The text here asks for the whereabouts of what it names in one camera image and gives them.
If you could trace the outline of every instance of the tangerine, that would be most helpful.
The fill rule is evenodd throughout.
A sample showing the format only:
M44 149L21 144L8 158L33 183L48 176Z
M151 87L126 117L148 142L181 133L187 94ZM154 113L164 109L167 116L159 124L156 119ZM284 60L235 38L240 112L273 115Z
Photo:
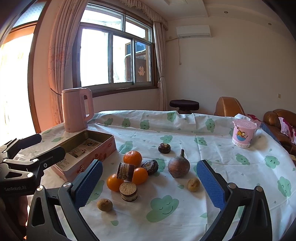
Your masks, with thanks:
M107 187L114 192L119 191L120 185L124 182L124 180L116 178L116 174L112 174L107 179Z
M123 156L123 162L137 167L142 162L142 155L138 151L128 151Z
M145 168L138 167L133 172L132 182L136 185L142 184L147 181L148 172Z

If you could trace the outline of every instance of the kettle lid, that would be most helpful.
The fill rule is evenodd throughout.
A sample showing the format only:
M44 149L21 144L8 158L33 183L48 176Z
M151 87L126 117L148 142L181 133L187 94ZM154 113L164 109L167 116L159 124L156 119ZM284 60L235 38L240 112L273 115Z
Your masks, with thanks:
M81 89L88 89L88 88L71 88L71 89L65 89L62 90L62 93L67 93L67 92L73 92L73 91L80 91Z

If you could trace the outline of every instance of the pink lid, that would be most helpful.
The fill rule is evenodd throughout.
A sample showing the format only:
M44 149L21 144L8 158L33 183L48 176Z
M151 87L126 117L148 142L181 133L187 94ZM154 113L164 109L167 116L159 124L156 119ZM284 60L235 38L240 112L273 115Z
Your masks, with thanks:
M257 128L257 124L245 119L236 119L233 121L233 124L237 127L251 129L251 130Z

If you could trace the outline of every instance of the wall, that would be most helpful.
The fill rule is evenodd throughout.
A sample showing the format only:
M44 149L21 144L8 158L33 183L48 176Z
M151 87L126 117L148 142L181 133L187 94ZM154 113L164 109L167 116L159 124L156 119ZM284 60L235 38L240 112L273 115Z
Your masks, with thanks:
M50 86L48 83L48 49L55 16L60 6L60 0L51 0L45 13L38 34L33 66L33 87L37 116L41 131L54 125L50 109ZM109 2L117 3L120 7L145 17L142 11L129 8L116 0ZM72 88L72 68L66 70L65 88ZM95 112L102 110L156 110L157 89L130 91L93 98Z
M191 99L200 113L213 114L220 96L237 98L246 113L263 118L277 108L296 112L296 42L272 30L235 18L188 18L169 22L176 27L208 24L212 38L181 39L166 44L168 100Z

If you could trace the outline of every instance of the blue plaid fabric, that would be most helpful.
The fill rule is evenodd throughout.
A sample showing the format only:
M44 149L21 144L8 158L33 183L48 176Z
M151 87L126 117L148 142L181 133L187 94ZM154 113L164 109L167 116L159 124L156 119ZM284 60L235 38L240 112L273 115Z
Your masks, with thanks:
M260 125L260 128L262 128L262 130L264 130L268 135L270 135L277 143L279 143L281 145L281 143L279 142L279 140L276 138L276 136L270 131L270 129L267 127L267 125L262 122Z

